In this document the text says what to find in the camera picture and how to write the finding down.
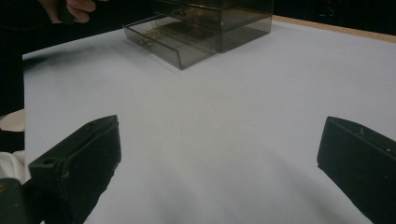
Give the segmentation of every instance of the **human hand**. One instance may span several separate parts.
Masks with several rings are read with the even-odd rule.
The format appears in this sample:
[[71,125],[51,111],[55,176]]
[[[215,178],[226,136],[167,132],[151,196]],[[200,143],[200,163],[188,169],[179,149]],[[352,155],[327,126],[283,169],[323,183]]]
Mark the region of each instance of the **human hand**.
[[[90,20],[88,13],[96,10],[96,4],[92,0],[65,0],[67,10],[75,17],[75,22],[87,22]],[[59,0],[38,0],[47,11],[52,23],[60,23],[58,19]]]

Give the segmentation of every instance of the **white table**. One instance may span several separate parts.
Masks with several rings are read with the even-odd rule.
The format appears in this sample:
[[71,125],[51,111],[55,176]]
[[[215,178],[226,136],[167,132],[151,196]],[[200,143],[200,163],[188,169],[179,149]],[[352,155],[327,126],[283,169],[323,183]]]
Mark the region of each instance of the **white table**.
[[396,139],[394,43],[274,21],[184,71],[122,30],[24,59],[27,162],[119,116],[122,162],[87,223],[371,223],[316,156],[328,116]]

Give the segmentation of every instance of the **table surface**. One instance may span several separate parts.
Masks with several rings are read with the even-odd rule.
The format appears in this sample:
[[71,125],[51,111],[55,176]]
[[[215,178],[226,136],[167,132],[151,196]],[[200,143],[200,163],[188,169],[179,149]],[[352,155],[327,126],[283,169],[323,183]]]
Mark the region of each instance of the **table surface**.
[[117,114],[122,162],[87,223],[371,223],[316,157],[328,116],[396,139],[395,58],[281,21],[183,71],[122,30],[42,49],[24,56],[27,162]]

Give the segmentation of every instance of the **drawer handle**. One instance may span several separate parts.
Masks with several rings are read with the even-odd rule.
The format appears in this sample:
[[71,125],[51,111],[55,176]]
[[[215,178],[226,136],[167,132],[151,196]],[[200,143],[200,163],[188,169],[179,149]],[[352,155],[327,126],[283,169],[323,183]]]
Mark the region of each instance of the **drawer handle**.
[[187,12],[183,8],[173,9],[172,15],[175,16],[186,16]]
[[142,46],[145,49],[151,49],[151,41],[149,39],[141,39],[137,41],[137,44]]

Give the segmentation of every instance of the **acrylic drawer organizer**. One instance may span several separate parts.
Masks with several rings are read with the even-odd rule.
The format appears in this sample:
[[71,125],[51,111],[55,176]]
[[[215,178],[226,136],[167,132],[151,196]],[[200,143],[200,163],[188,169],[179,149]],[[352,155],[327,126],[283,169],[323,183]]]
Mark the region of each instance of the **acrylic drawer organizer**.
[[271,30],[273,0],[153,0],[151,4],[156,16],[124,25],[125,34],[179,69]]

